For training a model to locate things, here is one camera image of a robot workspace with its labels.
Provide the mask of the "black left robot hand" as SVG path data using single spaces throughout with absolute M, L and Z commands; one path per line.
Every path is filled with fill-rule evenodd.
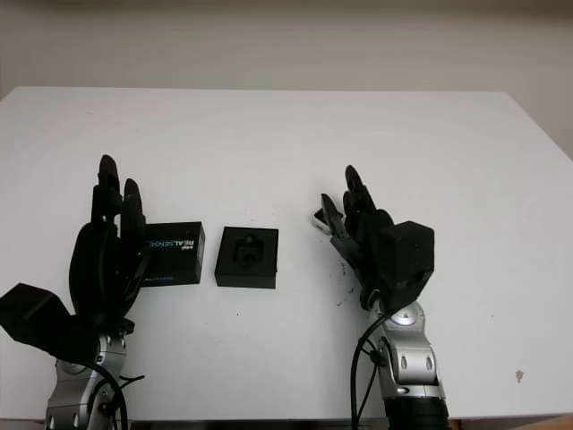
M 139 186 L 131 178 L 120 186 L 114 159 L 103 155 L 92 192 L 90 222 L 77 236 L 69 270 L 75 313 L 96 331 L 134 331 L 135 323 L 126 315 L 150 260 L 145 225 Z

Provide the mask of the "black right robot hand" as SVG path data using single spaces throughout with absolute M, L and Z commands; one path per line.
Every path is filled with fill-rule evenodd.
M 345 178 L 344 210 L 338 211 L 327 194 L 321 196 L 321 209 L 329 228 L 330 242 L 354 270 L 361 286 L 361 307 L 368 310 L 385 287 L 372 241 L 378 229 L 392 226 L 393 220 L 385 210 L 376 207 L 354 166 L 346 167 Z

